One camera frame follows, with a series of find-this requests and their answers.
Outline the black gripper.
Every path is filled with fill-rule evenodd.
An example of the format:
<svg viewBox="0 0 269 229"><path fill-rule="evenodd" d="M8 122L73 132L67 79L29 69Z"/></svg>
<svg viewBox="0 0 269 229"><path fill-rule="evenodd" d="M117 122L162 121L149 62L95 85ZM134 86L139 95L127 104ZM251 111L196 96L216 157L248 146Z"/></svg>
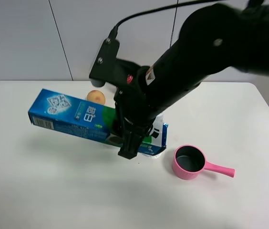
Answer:
<svg viewBox="0 0 269 229"><path fill-rule="evenodd" d="M165 109L165 67L163 65L116 65L113 84L123 143L118 155L132 159L151 128L155 117Z"/></svg>

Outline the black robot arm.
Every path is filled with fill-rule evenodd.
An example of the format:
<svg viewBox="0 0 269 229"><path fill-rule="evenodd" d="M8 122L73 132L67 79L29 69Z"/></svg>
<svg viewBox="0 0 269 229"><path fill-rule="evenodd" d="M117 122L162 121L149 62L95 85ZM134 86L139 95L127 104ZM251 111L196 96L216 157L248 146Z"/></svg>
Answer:
<svg viewBox="0 0 269 229"><path fill-rule="evenodd" d="M193 12L177 41L150 67L118 59L132 81L114 96L123 138L119 156L136 157L156 116L228 67L269 76L269 5L244 10L216 3Z"/></svg>

